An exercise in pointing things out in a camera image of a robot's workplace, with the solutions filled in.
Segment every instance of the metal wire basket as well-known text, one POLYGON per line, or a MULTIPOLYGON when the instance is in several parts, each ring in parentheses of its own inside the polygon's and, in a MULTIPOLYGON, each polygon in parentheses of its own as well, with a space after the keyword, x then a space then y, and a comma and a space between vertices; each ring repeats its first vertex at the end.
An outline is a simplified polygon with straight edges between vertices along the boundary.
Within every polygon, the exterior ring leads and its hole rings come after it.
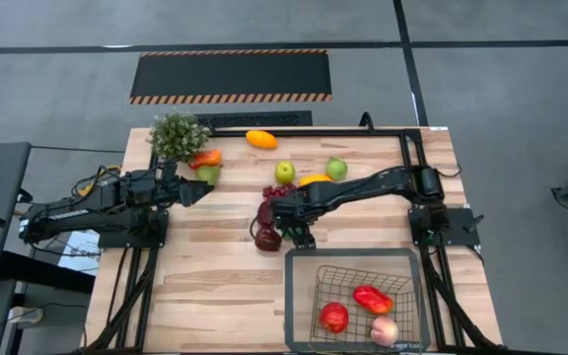
POLYGON ((317 352, 421 352, 421 297, 415 292, 409 277, 391 276, 336 266, 320 266, 317 271, 313 322, 309 344, 317 352), (377 345, 370 338, 372 322, 377 315, 359 306, 352 297, 360 285, 372 285, 393 299, 388 316, 398 326, 398 341, 389 347, 377 345), (321 309, 330 302, 339 302, 348 310, 349 322, 344 331, 332 333, 320 325, 321 309))

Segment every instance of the wooden table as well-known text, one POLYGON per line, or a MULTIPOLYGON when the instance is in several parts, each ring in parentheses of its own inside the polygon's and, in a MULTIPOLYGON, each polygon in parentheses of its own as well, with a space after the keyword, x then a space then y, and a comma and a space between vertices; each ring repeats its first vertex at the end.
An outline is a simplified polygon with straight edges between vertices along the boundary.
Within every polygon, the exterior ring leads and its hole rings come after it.
MULTIPOLYGON (((449 131, 421 130, 429 165, 454 172, 457 162, 449 131)), ((147 169, 151 156, 148 134, 148 128, 131 130, 124 171, 147 169)), ((326 160, 335 156, 348 163, 348 178, 402 165, 398 140, 393 137, 295 137, 278 141, 277 149, 261 150, 244 138, 210 139, 207 149, 223 151, 224 168, 215 191, 192 207, 171 208, 167 242, 157 264, 145 351, 287 351, 283 331, 284 254, 291 245, 265 253, 256 249, 249 235, 249 223, 262 200, 261 190, 274 184, 275 165, 291 160, 300 177, 321 173, 326 160)), ((179 167, 178 173, 193 178, 187 167, 179 167)), ((448 205, 466 203, 459 177, 443 177, 443 185, 448 205)), ((412 248, 408 208, 409 203, 397 196, 345 204, 321 217, 312 231, 319 249, 412 248)), ((447 251, 459 302, 483 333, 500 343, 481 262, 467 248, 449 247, 447 251)), ((110 249, 102 256, 86 323, 90 341, 105 326, 121 254, 120 249, 110 249)), ((146 260, 146 255, 142 256, 140 270, 146 260)), ((121 304, 129 257, 124 262, 113 311, 121 304)), ((428 310, 426 292, 423 294, 428 310)), ((440 305, 447 342, 452 343, 448 310, 441 298, 440 305)), ((136 305, 126 344, 133 343, 138 311, 136 305)), ((427 317, 430 327, 430 315, 427 317)), ((430 333, 435 342, 432 329, 430 333)))

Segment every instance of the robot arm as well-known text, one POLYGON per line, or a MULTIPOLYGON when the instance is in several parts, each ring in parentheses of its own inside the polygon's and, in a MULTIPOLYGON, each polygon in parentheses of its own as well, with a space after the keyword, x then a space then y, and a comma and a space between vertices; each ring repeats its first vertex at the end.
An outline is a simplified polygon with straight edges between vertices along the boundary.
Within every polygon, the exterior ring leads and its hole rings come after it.
POLYGON ((141 244, 148 244, 146 236, 158 227, 160 211, 175 202, 191 206, 214 188, 204 181, 176 176, 176 163, 164 164, 159 178, 156 169, 126 173, 84 196, 34 204, 21 217, 19 237, 35 244, 59 233, 93 229, 101 234, 101 248, 137 244, 144 248, 141 244))
POLYGON ((273 198, 270 208, 276 227, 293 237, 298 249, 314 249, 309 225, 343 203, 388 194, 431 207, 431 219, 444 225, 444 190, 438 172, 431 167, 394 167, 347 182, 318 181, 300 187, 293 195, 273 198))

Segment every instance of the green plant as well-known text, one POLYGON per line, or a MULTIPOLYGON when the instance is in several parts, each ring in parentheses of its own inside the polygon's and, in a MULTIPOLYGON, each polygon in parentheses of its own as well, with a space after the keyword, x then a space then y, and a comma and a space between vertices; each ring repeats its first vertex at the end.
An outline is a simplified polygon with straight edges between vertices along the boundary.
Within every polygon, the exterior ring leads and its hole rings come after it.
POLYGON ((155 116, 149 142, 158 157, 189 163, 207 143, 210 134, 207 127, 198 124, 194 114, 174 110, 155 116))

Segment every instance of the green apple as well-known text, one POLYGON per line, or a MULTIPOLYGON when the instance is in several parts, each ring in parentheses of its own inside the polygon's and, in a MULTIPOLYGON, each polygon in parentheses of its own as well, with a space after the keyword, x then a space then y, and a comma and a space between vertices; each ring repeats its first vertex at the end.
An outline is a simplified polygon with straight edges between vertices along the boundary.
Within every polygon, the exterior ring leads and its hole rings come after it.
POLYGON ((292 182, 295 179, 295 167, 289 161, 277 163, 275 167, 275 178, 279 183, 292 182))
POLYGON ((347 175, 347 164, 340 159, 330 157, 325 165, 325 174, 334 181, 341 181, 347 175))
POLYGON ((221 174, 221 167, 201 166, 196 170, 196 178, 201 181, 207 181, 211 185, 216 185, 218 176, 221 174))

